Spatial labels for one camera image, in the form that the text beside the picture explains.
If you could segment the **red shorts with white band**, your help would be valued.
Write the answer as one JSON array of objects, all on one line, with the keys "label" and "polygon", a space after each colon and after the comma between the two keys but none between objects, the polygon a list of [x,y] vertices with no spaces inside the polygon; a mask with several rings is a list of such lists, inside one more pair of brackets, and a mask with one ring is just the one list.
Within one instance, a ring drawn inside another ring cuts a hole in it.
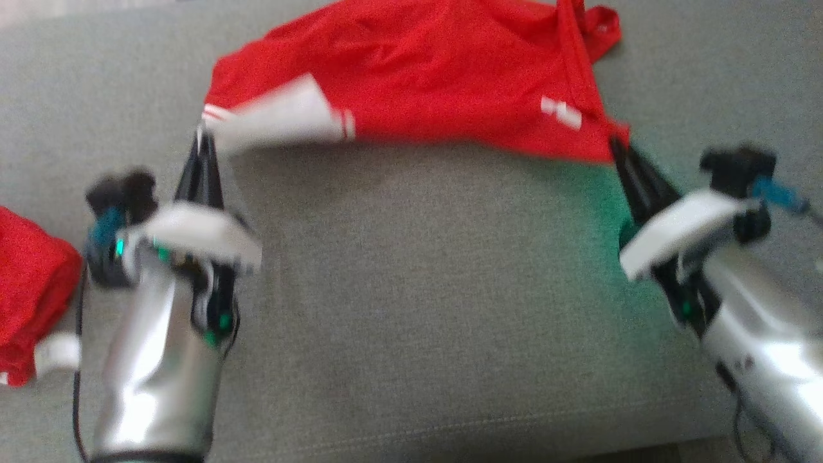
[{"label": "red shorts with white band", "polygon": [[82,257],[65,240],[0,206],[0,386],[35,375],[35,347],[67,311]]}]

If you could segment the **red jersey with white stripes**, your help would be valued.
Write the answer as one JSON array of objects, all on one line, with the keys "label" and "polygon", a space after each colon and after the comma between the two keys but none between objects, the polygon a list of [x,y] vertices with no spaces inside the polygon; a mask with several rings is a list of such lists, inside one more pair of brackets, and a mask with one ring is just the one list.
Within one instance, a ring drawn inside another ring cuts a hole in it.
[{"label": "red jersey with white stripes", "polygon": [[202,121],[226,152],[473,141],[608,163],[630,129],[593,65],[620,39],[584,0],[339,0],[218,59]]}]

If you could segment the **large grey fabric ottoman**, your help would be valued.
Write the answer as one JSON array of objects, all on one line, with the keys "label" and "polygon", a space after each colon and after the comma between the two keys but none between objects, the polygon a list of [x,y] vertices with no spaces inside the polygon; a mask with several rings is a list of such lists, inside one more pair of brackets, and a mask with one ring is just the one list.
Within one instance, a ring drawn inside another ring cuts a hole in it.
[{"label": "large grey fabric ottoman", "polygon": [[[604,0],[605,108],[681,190],[753,143],[823,205],[823,0]],[[0,28],[0,205],[82,245],[84,190],[167,199],[215,61],[327,0],[194,0]],[[733,399],[617,258],[611,167],[477,145],[221,161],[264,241],[210,463],[557,461],[729,434]]]}]

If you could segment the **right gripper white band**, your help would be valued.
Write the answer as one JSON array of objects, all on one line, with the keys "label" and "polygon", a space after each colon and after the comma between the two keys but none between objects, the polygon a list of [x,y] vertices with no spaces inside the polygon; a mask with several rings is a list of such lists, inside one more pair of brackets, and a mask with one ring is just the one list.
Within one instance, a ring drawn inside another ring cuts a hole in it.
[{"label": "right gripper white band", "polygon": [[[653,267],[696,248],[738,215],[761,205],[757,199],[717,191],[694,191],[681,198],[632,144],[611,137],[610,150],[632,219],[645,223],[620,251],[620,265],[630,281],[649,277]],[[649,220],[649,213],[657,214]]]}]

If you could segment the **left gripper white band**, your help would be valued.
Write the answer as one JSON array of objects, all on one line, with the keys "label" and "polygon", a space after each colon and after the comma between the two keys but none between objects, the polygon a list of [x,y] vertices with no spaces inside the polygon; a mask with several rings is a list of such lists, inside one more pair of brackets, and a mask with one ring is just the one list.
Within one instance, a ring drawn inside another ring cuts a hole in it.
[{"label": "left gripper white band", "polygon": [[146,221],[123,229],[122,261],[127,277],[139,275],[137,254],[138,247],[143,245],[229,266],[236,273],[260,270],[264,249],[261,242],[241,220],[221,210],[224,209],[224,197],[217,145],[210,131],[203,132],[203,126],[195,129],[174,201],[189,203],[168,203]]}]

